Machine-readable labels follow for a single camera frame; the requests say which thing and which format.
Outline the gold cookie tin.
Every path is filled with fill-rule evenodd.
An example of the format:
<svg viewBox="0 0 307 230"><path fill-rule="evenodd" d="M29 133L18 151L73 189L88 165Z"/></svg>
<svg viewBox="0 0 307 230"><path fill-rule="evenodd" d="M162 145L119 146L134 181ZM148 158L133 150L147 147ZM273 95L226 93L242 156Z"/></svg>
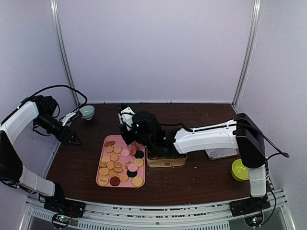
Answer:
<svg viewBox="0 0 307 230"><path fill-rule="evenodd" d="M165 167L178 167L186 164L187 154L179 154L172 152L166 155L161 155L146 150L146 161L150 168L165 168Z"/></svg>

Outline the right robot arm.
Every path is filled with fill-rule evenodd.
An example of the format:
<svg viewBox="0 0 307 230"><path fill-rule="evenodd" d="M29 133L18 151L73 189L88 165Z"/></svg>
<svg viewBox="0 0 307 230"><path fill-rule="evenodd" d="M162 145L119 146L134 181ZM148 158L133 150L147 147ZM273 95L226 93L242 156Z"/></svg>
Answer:
<svg viewBox="0 0 307 230"><path fill-rule="evenodd" d="M265 146L263 133L245 114L213 126L162 130L156 116L147 111L119 112L119 128L126 144L145 146L158 156L187 154L204 150L206 153L229 150L240 154L248 169L251 197L246 200L249 211L257 211L266 195Z"/></svg>

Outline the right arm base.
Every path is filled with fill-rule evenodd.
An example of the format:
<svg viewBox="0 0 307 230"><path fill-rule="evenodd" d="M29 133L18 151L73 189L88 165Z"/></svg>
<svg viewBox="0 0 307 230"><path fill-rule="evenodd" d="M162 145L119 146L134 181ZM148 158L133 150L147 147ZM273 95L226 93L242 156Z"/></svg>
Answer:
<svg viewBox="0 0 307 230"><path fill-rule="evenodd" d="M232 217L243 216L251 228L261 227L264 223L263 211L271 207L268 196L249 197L229 203Z"/></svg>

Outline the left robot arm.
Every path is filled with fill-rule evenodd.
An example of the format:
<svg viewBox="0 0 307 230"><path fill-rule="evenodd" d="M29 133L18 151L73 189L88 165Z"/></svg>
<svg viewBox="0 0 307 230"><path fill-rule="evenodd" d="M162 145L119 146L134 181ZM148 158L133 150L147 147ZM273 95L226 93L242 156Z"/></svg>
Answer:
<svg viewBox="0 0 307 230"><path fill-rule="evenodd" d="M61 186L27 168L29 163L37 162L41 150L36 144L26 143L28 128L40 127L47 137L54 136L65 145L82 145L76 132L68 126L69 122L82 117L82 112L76 109L57 120L53 115L57 107L52 96L32 96L4 119L0 125L0 180L9 187L51 197L51 206L64 213L69 209L69 202L62 197Z"/></svg>

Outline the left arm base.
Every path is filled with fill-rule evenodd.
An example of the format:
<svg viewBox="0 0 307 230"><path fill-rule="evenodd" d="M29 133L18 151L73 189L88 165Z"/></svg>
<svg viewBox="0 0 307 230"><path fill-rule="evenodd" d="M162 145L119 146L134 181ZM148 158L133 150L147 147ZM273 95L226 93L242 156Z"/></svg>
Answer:
<svg viewBox="0 0 307 230"><path fill-rule="evenodd" d="M64 199L64 202L44 198L44 209L53 211L51 223L56 229L63 229L70 225L73 218L82 218L86 204L80 201Z"/></svg>

